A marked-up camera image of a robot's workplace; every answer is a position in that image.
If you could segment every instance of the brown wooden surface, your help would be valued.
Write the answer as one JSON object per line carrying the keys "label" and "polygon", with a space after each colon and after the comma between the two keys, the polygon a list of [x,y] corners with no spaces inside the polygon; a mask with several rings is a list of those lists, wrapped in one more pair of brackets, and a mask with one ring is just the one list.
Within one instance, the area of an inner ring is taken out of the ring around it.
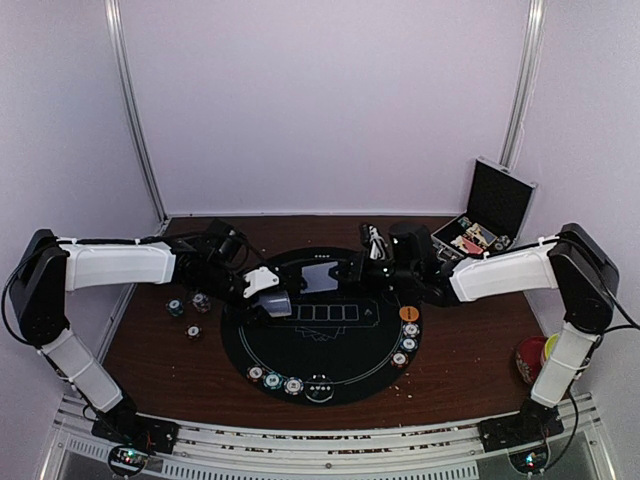
{"label": "brown wooden surface", "polygon": [[[227,219],[267,256],[304,246],[358,249],[358,225],[382,232],[398,217],[259,217]],[[412,218],[432,230],[445,218]],[[204,218],[175,219],[170,233],[202,230]],[[219,335],[221,304],[199,315],[186,306],[174,319],[170,298],[179,286],[139,285],[113,340],[105,366],[143,413],[241,427],[351,429],[433,424],[505,413],[519,408],[528,388],[513,350],[540,329],[520,293],[457,308],[422,309],[424,332],[416,359],[395,385],[351,405],[318,408],[276,400],[231,365]],[[197,322],[204,337],[184,335]]]}

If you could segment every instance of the poker table mat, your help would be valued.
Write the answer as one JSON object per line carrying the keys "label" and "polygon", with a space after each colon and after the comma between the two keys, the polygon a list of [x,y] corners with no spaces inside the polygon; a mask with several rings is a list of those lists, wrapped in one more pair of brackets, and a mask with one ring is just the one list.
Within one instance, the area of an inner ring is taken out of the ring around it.
{"label": "poker table mat", "polygon": [[[268,263],[303,271],[348,260],[354,253],[310,247],[280,254]],[[291,297],[291,305],[291,315],[259,324],[226,308],[220,329],[225,351],[240,374],[284,401],[331,406],[362,400],[400,377],[420,345],[420,318],[405,322],[400,315],[404,307],[417,312],[418,303],[406,296],[401,300],[394,292],[301,293]],[[403,327],[409,323],[418,328],[407,336]],[[250,372],[256,372],[255,378]]]}

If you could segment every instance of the blue poker chip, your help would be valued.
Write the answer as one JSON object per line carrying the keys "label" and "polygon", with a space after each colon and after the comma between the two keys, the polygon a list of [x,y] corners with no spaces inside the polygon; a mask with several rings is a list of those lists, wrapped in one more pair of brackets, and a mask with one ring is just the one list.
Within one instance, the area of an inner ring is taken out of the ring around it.
{"label": "blue poker chip", "polygon": [[405,337],[400,342],[400,348],[405,352],[415,352],[418,349],[418,341],[415,338]]}
{"label": "blue poker chip", "polygon": [[277,390],[282,386],[283,378],[276,372],[268,373],[262,379],[262,384],[269,390]]}
{"label": "blue poker chip", "polygon": [[304,390],[304,383],[296,377],[291,377],[284,384],[284,391],[289,395],[299,395]]}

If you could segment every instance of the poker chip set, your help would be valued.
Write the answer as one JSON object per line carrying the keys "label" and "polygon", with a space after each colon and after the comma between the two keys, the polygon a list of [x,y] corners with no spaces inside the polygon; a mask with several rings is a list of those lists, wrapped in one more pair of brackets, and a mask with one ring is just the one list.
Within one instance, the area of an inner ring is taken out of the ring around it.
{"label": "poker chip set", "polygon": [[402,307],[400,309],[402,324],[402,339],[400,340],[400,350],[391,356],[391,365],[396,368],[404,368],[409,364],[409,353],[418,349],[420,327],[417,322],[420,318],[420,311],[416,307]]}
{"label": "poker chip set", "polygon": [[297,377],[283,377],[276,372],[268,372],[260,365],[247,370],[247,378],[253,383],[262,383],[267,390],[283,389],[288,395],[304,395],[314,403],[324,403],[333,398],[333,382],[326,375],[313,375],[306,382]]}
{"label": "poker chip set", "polygon": [[[211,300],[204,293],[196,293],[189,302],[196,312],[203,314],[211,310]],[[166,304],[167,312],[172,317],[180,317],[184,314],[184,305],[182,300],[174,298]],[[198,340],[202,338],[202,328],[198,324],[192,324],[187,327],[184,334],[189,340]]]}

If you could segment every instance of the white wall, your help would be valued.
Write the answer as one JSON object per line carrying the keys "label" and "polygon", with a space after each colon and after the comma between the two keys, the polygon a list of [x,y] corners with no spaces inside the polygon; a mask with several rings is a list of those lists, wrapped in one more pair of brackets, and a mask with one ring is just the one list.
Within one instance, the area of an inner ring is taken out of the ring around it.
{"label": "white wall", "polygon": [[[0,278],[38,228],[132,236],[157,229],[136,164],[104,5],[0,0]],[[68,300],[95,351],[121,287]],[[2,478],[33,478],[61,382],[0,328]]]}
{"label": "white wall", "polygon": [[[578,222],[621,271],[619,298],[640,318],[640,3],[555,1],[517,172],[540,189],[523,240]],[[531,295],[547,332],[559,295]],[[579,382],[595,394],[625,479],[640,471],[640,334],[608,336]]]}
{"label": "white wall", "polygon": [[451,213],[497,159],[527,0],[130,0],[167,210]]}

